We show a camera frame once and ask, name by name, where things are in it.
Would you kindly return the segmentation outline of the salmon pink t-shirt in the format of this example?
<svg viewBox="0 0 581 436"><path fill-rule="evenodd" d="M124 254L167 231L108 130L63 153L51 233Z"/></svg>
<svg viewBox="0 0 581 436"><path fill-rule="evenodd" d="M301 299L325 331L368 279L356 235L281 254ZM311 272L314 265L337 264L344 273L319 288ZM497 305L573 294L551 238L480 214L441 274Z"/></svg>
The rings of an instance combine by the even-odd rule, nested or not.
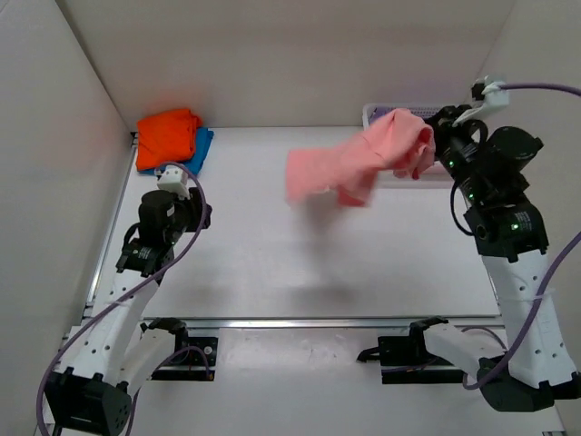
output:
<svg viewBox="0 0 581 436"><path fill-rule="evenodd" d="M361 207L369 202L379 173L418 179L434 164L435 152L432 127L410 110L397 108L342 144L290 151L286 200L301 203L333 191L340 206Z"/></svg>

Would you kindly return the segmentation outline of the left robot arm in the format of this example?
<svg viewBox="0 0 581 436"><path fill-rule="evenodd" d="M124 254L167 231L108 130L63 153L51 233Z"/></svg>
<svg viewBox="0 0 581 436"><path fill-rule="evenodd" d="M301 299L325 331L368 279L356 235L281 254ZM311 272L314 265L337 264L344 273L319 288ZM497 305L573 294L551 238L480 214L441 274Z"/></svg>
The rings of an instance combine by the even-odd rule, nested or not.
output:
<svg viewBox="0 0 581 436"><path fill-rule="evenodd" d="M108 301L63 345L43 376L37 394L43 435L130 433L143 384L162 364L190 351L181 320L143 324L143 311L183 257L174 251L176 243L186 233L197 239L211 214L201 187L159 186L142 196L138 221L123 237Z"/></svg>

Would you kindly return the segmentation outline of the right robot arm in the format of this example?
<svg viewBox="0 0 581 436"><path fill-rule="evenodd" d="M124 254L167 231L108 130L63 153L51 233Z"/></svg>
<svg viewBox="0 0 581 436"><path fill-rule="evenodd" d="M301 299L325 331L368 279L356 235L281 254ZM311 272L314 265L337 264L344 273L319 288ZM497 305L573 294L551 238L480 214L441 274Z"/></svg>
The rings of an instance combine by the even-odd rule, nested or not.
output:
<svg viewBox="0 0 581 436"><path fill-rule="evenodd" d="M489 132L480 120L460 121L466 106L446 106L428 118L436 156L468 201L468 235L493 285L508 348L468 337L433 317L411 324L407 352L428 363L441 358L473 379L496 411L533 412L580 396L580 373L569 356L555 306L547 294L557 266L575 238L553 261L541 212L526 197L522 174L543 142L514 127Z"/></svg>

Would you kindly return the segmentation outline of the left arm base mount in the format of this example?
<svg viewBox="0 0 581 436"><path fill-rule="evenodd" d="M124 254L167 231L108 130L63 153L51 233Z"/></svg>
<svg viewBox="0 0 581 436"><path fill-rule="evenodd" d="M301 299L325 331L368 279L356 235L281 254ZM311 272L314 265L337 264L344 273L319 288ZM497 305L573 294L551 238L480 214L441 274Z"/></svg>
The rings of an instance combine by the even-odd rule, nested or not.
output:
<svg viewBox="0 0 581 436"><path fill-rule="evenodd" d="M171 358L156 369L151 379L165 382L213 382L218 346L217 331L182 327L176 332Z"/></svg>

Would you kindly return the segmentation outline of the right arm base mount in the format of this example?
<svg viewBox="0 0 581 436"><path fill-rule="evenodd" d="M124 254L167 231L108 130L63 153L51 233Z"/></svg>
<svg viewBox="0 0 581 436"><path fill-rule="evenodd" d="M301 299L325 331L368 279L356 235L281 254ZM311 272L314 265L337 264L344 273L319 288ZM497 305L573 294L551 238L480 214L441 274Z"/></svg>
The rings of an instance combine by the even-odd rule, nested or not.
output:
<svg viewBox="0 0 581 436"><path fill-rule="evenodd" d="M361 351L357 362L378 362L383 385L460 384L464 377L452 363L427 353L409 333L379 336L378 344Z"/></svg>

